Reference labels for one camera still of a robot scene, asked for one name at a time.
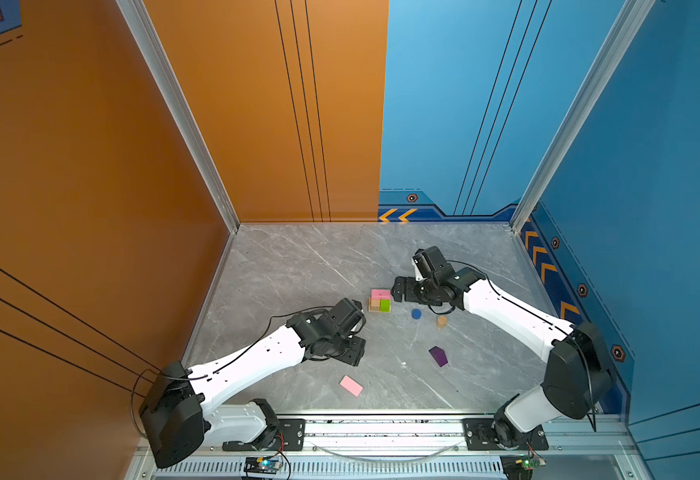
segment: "purple block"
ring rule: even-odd
[[[433,359],[435,359],[438,366],[444,366],[448,363],[448,360],[446,360],[446,352],[444,352],[441,347],[434,346],[429,350],[429,352],[433,356]]]

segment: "orange chevron arrow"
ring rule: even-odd
[[[528,232],[526,232],[526,250],[529,249],[529,237],[530,237],[530,236],[536,236],[536,237],[538,237],[539,235],[538,235],[537,232],[533,232],[533,231],[531,231],[531,230],[529,230]]]
[[[384,214],[383,216],[380,216],[379,219],[382,220],[383,222],[389,222],[390,220],[388,220],[388,215],[392,214],[396,210],[397,210],[397,208],[391,208],[390,210],[387,211],[386,214]]]
[[[534,252],[534,254],[532,255],[531,263],[533,263],[534,266],[536,266],[537,265],[537,254],[546,254],[547,250],[542,248],[541,246],[536,246],[532,249],[532,251]]]
[[[566,302],[561,302],[560,303],[560,318],[562,320],[566,320],[566,310],[569,312],[574,312],[577,315],[580,315],[580,311],[578,308],[576,308],[574,305],[571,305],[570,303]]]
[[[406,212],[406,213],[403,214],[402,216],[399,216],[398,219],[399,219],[401,222],[408,222],[408,219],[407,219],[406,217],[409,216],[409,215],[411,215],[411,214],[412,214],[413,212],[415,212],[415,211],[417,211],[417,209],[416,209],[416,208],[412,208],[411,210],[409,210],[408,212]]]
[[[546,264],[545,262],[542,262],[542,272],[540,273],[540,276],[542,277],[542,283],[544,283],[544,273],[548,270],[552,270],[553,272],[558,271],[555,265]]]

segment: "white cable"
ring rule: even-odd
[[[354,456],[347,456],[343,455],[341,453],[336,453],[332,452],[331,450],[327,450],[324,447],[314,445],[318,450],[323,450],[327,454],[336,457],[335,460],[339,462],[344,462],[348,464],[353,464],[353,463],[364,463],[364,464],[375,464],[375,463],[393,463],[395,465],[417,465],[420,463],[426,463],[429,460],[432,460],[433,458],[439,457],[444,454],[444,452],[447,452],[449,450],[453,450],[454,447],[458,446],[459,444],[455,443],[452,446],[448,447],[443,447],[440,450],[438,450],[435,453],[432,453],[428,456],[423,456],[423,457],[416,457],[412,458],[411,460],[389,460],[389,459],[384,459],[384,460],[374,460],[372,458],[363,458],[363,457],[354,457]]]

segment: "orange wall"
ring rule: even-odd
[[[0,46],[0,267],[164,366],[228,233],[115,2],[21,7],[23,26],[0,35],[13,39]],[[1,272],[0,297],[147,366]],[[3,302],[0,329],[136,380]],[[138,439],[126,389],[0,333],[0,478],[119,478]]]
[[[241,221],[376,219],[387,0],[146,5]]]

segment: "aluminum corner post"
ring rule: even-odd
[[[240,225],[238,216],[232,207],[227,190],[222,184],[220,173],[214,165],[214,160],[211,158],[203,135],[201,135],[198,123],[192,116],[190,105],[187,103],[180,82],[174,74],[169,57],[163,50],[163,45],[158,38],[158,33],[150,20],[143,0],[116,0],[116,3],[126,20],[126,24],[129,25],[129,30],[131,30],[131,34],[142,52],[145,63],[153,74],[177,128],[182,133],[182,138],[184,138],[198,171],[214,199],[214,205],[224,219],[230,235],[235,235]]]
[[[571,102],[569,110],[566,112],[564,121],[558,127],[550,146],[542,157],[537,171],[531,178],[524,196],[518,203],[513,217],[510,219],[510,228],[514,234],[518,234],[526,219],[531,214],[534,206],[542,197],[542,193],[547,188],[548,183],[555,175],[560,162],[569,151],[569,147],[574,142],[582,125],[593,110],[595,102],[609,83],[611,75],[620,64],[627,48],[633,41],[636,33],[643,24],[643,20],[649,14],[649,10],[654,5],[655,0],[626,0],[625,4],[617,15],[614,24],[606,36],[604,44],[601,45],[598,55],[596,55],[590,70],[585,76],[579,91],[576,92],[574,101]]]

